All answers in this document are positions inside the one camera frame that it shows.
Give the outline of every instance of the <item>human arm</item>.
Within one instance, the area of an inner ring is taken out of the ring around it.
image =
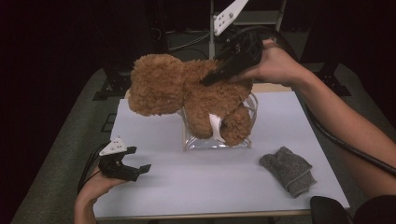
[[[99,171],[98,167],[95,167],[92,177],[85,183],[77,196],[74,223],[95,224],[96,219],[93,212],[93,205],[99,197],[108,193],[115,186],[125,182],[125,180],[107,178]]]
[[[271,40],[263,41],[262,61],[232,81],[257,78],[290,86],[299,92],[317,120],[333,135],[367,154],[396,167],[396,145],[373,123],[350,108],[315,74],[295,62]],[[345,151],[346,167],[363,191],[374,197],[396,194],[396,178]]]

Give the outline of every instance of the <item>white table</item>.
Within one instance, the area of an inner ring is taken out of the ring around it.
[[[326,196],[349,207],[295,93],[256,93],[258,117],[252,148],[182,150],[179,115],[142,117],[120,100],[111,134],[120,136],[134,155],[125,165],[152,164],[137,182],[115,187],[94,206],[98,219],[172,217],[249,217],[309,214],[309,199]],[[293,199],[258,164],[264,154],[285,146],[313,165],[318,181]]]

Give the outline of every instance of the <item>gray sock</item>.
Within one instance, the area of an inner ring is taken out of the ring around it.
[[[275,154],[264,155],[260,159],[260,164],[293,198],[309,191],[309,187],[317,182],[310,172],[312,165],[286,147],[282,147]]]

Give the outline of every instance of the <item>clear glass container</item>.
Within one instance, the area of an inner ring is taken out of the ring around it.
[[[248,113],[250,115],[250,130],[253,128],[254,122],[256,121],[257,117],[257,108],[258,108],[259,102],[257,101],[256,96],[251,93],[249,97],[245,100],[244,105],[248,110]],[[199,148],[227,148],[229,146],[226,146],[224,143],[216,140],[215,138],[211,137],[208,139],[199,139],[195,136],[193,136],[190,131],[189,131],[189,124],[187,122],[186,118],[186,113],[184,111],[184,108],[180,109],[177,112],[183,119],[183,150],[190,150],[190,149],[199,149]],[[239,145],[234,146],[232,148],[251,148],[251,141],[247,137],[245,138]]]

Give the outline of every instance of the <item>teddy bear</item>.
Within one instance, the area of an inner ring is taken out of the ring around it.
[[[169,54],[149,54],[134,62],[128,104],[142,116],[173,114],[183,109],[190,133],[199,139],[212,137],[209,115],[221,119],[224,144],[234,147],[250,135],[251,120],[244,101],[252,81],[226,79],[205,86],[200,81],[215,70],[218,60],[182,62]]]

